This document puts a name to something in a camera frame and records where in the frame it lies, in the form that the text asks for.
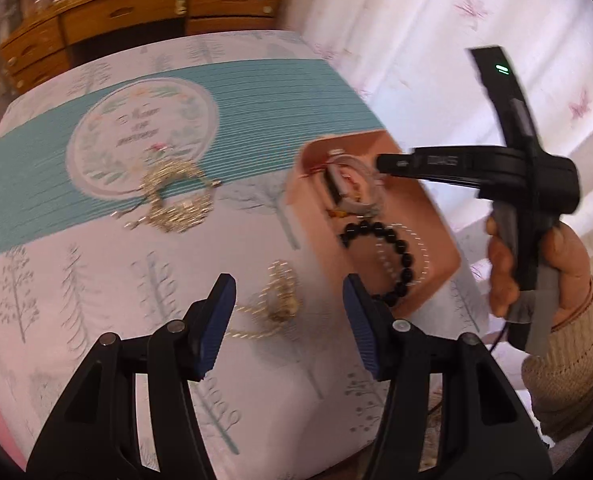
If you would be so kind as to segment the right hand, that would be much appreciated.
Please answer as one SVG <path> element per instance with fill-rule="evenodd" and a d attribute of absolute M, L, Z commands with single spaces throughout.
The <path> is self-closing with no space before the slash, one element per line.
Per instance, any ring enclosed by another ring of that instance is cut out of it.
<path fill-rule="evenodd" d="M 489 303 L 495 316 L 505 318 L 509 307 L 519 299 L 519 286 L 513 279 L 515 259 L 498 235 L 492 216 L 485 222 L 485 231 L 491 237 L 487 246 L 487 258 L 492 265 Z M 543 236 L 541 254 L 559 271 L 559 308 L 553 321 L 553 330 L 559 330 L 593 301 L 591 260 L 582 241 L 566 223 L 560 223 Z"/>

